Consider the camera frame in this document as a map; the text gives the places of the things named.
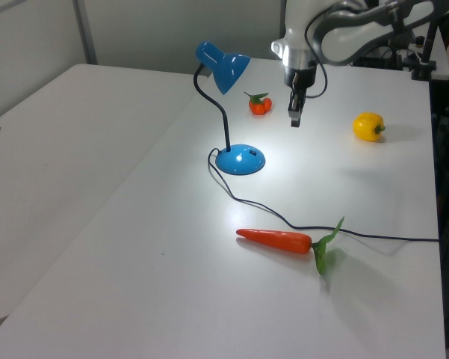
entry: lamp base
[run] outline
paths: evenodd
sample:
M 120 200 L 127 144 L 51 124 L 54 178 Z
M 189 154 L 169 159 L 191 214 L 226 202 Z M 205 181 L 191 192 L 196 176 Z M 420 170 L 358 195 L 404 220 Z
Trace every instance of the lamp base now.
M 264 167 L 264 154 L 248 144 L 233 144 L 231 151 L 223 149 L 216 156 L 216 166 L 227 174 L 254 174 Z

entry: table surface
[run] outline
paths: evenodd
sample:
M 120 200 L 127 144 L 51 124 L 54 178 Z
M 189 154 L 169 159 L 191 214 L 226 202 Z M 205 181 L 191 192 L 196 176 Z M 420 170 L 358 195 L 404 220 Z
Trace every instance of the table surface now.
M 267 159 L 229 185 L 295 224 L 345 215 L 361 233 L 438 238 L 428 85 L 327 70 L 299 129 L 279 61 L 251 60 L 225 96 L 204 84 L 228 111 L 231 142 Z M 318 73 L 314 90 L 322 84 Z M 269 91 L 272 112 L 251 115 L 244 91 Z M 384 141 L 355 138 L 363 111 L 385 118 Z M 216 146 L 220 113 L 196 95 L 5 320 L 0 358 L 445 358 L 437 243 L 339 233 L 320 276 L 312 254 L 236 236 L 288 228 L 215 182 Z
M 77 65 L 0 117 L 0 322 L 194 94 L 191 75 Z

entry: blue desk lamp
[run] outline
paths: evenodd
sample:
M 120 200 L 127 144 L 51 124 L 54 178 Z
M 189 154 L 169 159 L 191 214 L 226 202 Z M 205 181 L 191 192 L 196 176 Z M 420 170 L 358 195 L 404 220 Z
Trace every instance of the blue desk lamp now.
M 248 144 L 233 144 L 231 146 L 227 115 L 223 106 L 205 94 L 197 83 L 197 76 L 202 68 L 207 66 L 214 74 L 217 88 L 222 94 L 225 94 L 244 72 L 250 58 L 240 54 L 225 54 L 209 41 L 205 41 L 197 47 L 196 57 L 201 64 L 194 73 L 194 87 L 201 96 L 218 107 L 223 114 L 226 148 L 217 154 L 216 166 L 227 174 L 244 175 L 259 171 L 265 164 L 264 154 Z

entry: orange carrot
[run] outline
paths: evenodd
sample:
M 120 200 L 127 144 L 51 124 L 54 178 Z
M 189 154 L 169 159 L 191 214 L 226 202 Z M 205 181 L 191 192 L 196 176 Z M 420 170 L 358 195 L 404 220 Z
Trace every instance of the orange carrot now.
M 250 241 L 294 253 L 308 253 L 312 246 L 311 237 L 303 233 L 280 230 L 237 230 L 236 233 Z
M 320 274 L 323 274 L 325 271 L 324 256 L 326 253 L 326 246 L 334 239 L 337 232 L 341 229 L 342 222 L 344 222 L 344 217 L 342 217 L 332 233 L 322 237 L 321 240 L 316 243 L 312 243 L 311 237 L 304 233 L 282 232 L 280 230 L 237 230 L 236 233 L 250 241 L 294 253 L 305 254 L 312 248 L 314 250 L 317 270 Z

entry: yellow bell pepper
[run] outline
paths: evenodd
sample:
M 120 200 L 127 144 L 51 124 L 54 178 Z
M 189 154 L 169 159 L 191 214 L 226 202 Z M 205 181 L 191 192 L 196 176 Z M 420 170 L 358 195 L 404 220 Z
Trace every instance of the yellow bell pepper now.
M 373 112 L 363 112 L 353 121 L 353 133 L 365 141 L 378 141 L 384 129 L 382 116 Z

